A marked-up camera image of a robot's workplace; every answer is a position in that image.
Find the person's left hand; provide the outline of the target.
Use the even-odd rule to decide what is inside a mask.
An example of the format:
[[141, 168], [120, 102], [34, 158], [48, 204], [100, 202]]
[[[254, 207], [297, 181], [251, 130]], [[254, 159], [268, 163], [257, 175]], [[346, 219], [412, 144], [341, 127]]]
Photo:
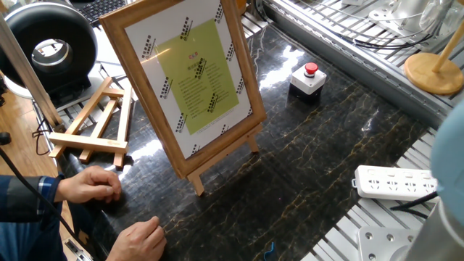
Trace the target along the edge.
[[157, 216], [137, 222], [117, 237], [107, 261], [159, 260], [167, 239]]

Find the person's right hand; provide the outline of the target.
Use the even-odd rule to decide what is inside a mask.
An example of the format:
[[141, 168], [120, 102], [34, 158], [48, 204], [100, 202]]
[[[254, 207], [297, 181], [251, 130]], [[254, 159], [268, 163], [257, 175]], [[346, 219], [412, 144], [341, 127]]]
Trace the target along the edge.
[[71, 178], [61, 180], [54, 202], [69, 201], [80, 204], [95, 199], [110, 203], [118, 201], [121, 193], [121, 182], [114, 172], [91, 166]]

